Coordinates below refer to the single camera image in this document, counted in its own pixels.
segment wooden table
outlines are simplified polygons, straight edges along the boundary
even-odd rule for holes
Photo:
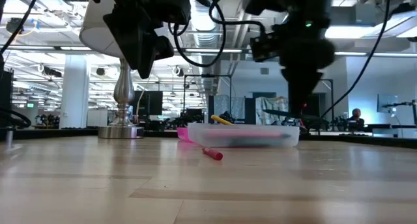
[[[417,223],[417,151],[71,137],[0,145],[0,223]]]

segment yellow marker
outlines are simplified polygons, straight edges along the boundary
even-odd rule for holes
[[[215,120],[216,122],[225,124],[225,125],[230,125],[230,126],[233,125],[230,122],[228,122],[228,121],[226,121],[224,119],[221,119],[220,117],[217,117],[216,115],[211,115],[211,119]]]

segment lamp base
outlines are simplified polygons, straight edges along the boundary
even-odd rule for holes
[[[142,127],[117,127],[106,126],[99,127],[98,129],[99,139],[142,139],[143,128]]]

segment white pillar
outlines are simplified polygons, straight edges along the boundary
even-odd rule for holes
[[[413,53],[417,53],[417,42],[410,42],[410,47]]]
[[[90,67],[85,55],[66,55],[59,128],[85,128],[89,109]]]

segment fluorescent light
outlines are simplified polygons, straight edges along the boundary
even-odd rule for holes
[[[218,53],[220,49],[186,48],[185,52]],[[224,53],[242,53],[241,49],[224,49]]]
[[[366,52],[345,52],[345,51],[338,51],[334,53],[335,55],[344,55],[344,56],[365,56],[367,55]]]
[[[375,57],[408,57],[417,58],[417,53],[374,53]]]
[[[91,51],[91,49],[88,47],[61,47],[61,49],[66,51]]]
[[[326,38],[361,38],[372,29],[362,26],[330,26],[326,31]]]
[[[17,81],[31,81],[31,82],[50,82],[47,79],[17,79]]]
[[[417,36],[417,27],[414,27],[398,35],[397,38],[414,38],[416,36]]]
[[[18,50],[39,50],[39,49],[50,49],[54,50],[53,46],[9,46],[8,49],[18,49]]]
[[[55,100],[55,101],[58,101],[59,100],[59,98],[55,98],[55,97],[51,97],[51,96],[46,96],[48,99],[50,99],[50,100]]]
[[[34,29],[37,33],[60,33],[60,32],[70,32],[73,28],[41,28]]]
[[[22,83],[22,82],[19,82],[19,81],[14,81],[13,82],[13,87],[25,88],[25,89],[29,89],[30,88],[30,86],[28,84]]]

